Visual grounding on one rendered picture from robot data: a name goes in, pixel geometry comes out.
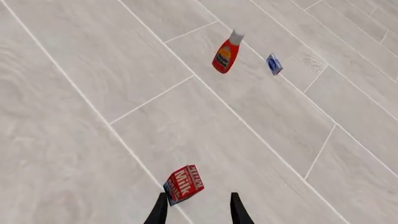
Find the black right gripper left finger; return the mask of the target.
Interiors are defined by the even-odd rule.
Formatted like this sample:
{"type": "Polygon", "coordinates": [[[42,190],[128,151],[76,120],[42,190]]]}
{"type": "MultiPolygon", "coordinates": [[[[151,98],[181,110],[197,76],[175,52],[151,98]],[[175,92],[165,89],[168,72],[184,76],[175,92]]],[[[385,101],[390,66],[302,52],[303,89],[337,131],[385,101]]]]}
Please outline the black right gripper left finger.
{"type": "Polygon", "coordinates": [[[168,210],[167,194],[162,192],[144,224],[165,224],[168,210]]]}

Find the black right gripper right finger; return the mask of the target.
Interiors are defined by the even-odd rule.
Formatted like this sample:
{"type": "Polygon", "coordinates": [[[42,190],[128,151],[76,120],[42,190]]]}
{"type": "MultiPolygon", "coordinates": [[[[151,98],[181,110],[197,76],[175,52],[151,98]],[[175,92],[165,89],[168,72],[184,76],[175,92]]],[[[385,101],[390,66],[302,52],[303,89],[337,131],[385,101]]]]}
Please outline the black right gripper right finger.
{"type": "Polygon", "coordinates": [[[231,193],[230,210],[233,224],[254,224],[237,192],[231,193]]]}

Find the red milk carton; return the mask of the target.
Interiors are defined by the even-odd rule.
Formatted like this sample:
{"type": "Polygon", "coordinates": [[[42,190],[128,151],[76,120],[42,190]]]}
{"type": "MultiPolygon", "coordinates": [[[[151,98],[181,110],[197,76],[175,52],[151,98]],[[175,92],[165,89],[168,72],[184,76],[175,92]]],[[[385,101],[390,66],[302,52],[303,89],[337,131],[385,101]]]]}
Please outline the red milk carton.
{"type": "Polygon", "coordinates": [[[169,205],[181,203],[205,189],[205,186],[195,165],[184,166],[174,171],[163,188],[167,194],[169,205]]]}

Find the small blue printed box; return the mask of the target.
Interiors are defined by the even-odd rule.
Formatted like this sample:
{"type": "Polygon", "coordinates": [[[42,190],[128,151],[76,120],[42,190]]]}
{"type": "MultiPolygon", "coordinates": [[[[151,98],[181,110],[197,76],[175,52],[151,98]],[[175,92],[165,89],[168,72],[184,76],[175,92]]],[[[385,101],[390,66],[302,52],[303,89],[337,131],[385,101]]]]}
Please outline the small blue printed box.
{"type": "Polygon", "coordinates": [[[266,62],[273,75],[278,75],[283,69],[283,66],[281,65],[275,54],[270,54],[267,57],[266,62]]]}

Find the red ketchup bottle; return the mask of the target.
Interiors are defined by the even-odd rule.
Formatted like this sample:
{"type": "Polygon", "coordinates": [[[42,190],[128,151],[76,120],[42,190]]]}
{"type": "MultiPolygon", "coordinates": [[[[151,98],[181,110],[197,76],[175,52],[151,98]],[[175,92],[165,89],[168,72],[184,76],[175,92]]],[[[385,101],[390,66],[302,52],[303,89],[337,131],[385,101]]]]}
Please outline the red ketchup bottle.
{"type": "Polygon", "coordinates": [[[240,44],[245,33],[239,29],[233,29],[230,37],[220,46],[215,53],[212,66],[221,74],[229,72],[238,56],[240,44]]]}

